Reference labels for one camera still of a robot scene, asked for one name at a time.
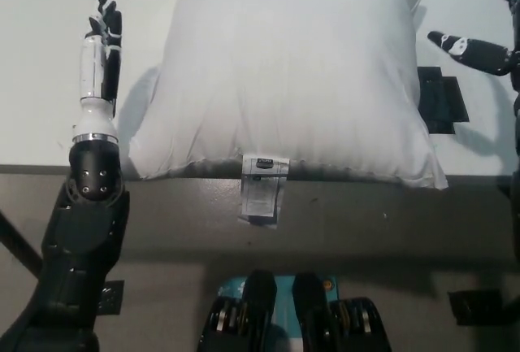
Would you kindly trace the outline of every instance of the white pillow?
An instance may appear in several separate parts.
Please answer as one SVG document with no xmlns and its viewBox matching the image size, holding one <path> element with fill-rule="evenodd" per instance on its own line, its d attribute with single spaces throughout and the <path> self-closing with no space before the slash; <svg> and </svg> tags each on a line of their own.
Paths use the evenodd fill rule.
<svg viewBox="0 0 520 352">
<path fill-rule="evenodd" d="M 255 154 L 446 187 L 417 109 L 419 1 L 178 0 L 138 175 Z"/>
</svg>

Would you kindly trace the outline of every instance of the black metal plate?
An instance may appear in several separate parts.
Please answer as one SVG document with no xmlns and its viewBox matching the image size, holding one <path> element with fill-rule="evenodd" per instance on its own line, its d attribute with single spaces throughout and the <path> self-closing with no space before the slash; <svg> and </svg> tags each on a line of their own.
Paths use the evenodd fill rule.
<svg viewBox="0 0 520 352">
<path fill-rule="evenodd" d="M 119 315 L 123 305 L 124 280 L 107 281 L 97 307 L 97 315 Z"/>
</svg>

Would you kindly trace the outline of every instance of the black mount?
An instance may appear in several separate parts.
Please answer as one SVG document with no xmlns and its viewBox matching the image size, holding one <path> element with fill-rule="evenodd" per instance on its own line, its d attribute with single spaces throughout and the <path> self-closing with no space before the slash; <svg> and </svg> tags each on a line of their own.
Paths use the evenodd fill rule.
<svg viewBox="0 0 520 352">
<path fill-rule="evenodd" d="M 217 297 L 214 301 L 198 352 L 266 352 L 275 298 L 273 275 L 254 271 L 241 299 Z M 370 299 L 328 302 L 323 280 L 314 273 L 296 275 L 292 298 L 305 352 L 392 351 Z"/>
<path fill-rule="evenodd" d="M 121 253 L 130 196 L 116 145 L 79 142 L 71 148 L 69 160 L 71 174 L 41 243 L 41 270 L 33 269 L 37 287 L 0 338 L 2 352 L 99 351 L 93 327 L 106 275 Z M 34 257 L 30 259 L 36 264 L 32 268 L 38 267 Z M 122 286 L 112 282 L 109 288 L 113 293 Z"/>
</svg>

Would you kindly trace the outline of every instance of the black bracket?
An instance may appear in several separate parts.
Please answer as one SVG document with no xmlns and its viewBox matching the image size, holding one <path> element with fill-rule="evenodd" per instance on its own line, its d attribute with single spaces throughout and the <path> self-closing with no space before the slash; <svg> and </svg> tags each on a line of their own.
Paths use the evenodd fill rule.
<svg viewBox="0 0 520 352">
<path fill-rule="evenodd" d="M 418 67 L 421 85 L 419 113 L 430 134 L 454 134 L 454 123 L 469 122 L 456 77 L 442 75 L 440 67 Z"/>
<path fill-rule="evenodd" d="M 123 305 L 124 280 L 113 280 L 105 282 L 97 315 L 119 315 Z"/>
<path fill-rule="evenodd" d="M 520 298 L 505 305 L 500 290 L 448 293 L 459 326 L 508 326 L 520 319 Z"/>
</svg>

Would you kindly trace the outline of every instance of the white table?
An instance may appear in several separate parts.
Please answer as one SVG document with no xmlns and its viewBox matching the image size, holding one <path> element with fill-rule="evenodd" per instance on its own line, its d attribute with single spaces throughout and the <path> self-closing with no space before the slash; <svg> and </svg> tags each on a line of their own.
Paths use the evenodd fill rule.
<svg viewBox="0 0 520 352">
<path fill-rule="evenodd" d="M 123 12 L 123 65 L 116 119 L 123 140 L 139 125 L 176 0 L 116 0 Z M 0 0 L 0 169 L 54 172 L 68 166 L 72 126 L 80 116 L 79 58 L 93 0 Z M 458 78 L 470 122 L 456 134 L 432 135 L 448 176 L 493 179 L 516 167 L 516 93 L 498 79 L 452 61 L 426 35 L 440 30 L 511 46 L 504 0 L 423 0 L 418 11 L 418 64 Z"/>
</svg>

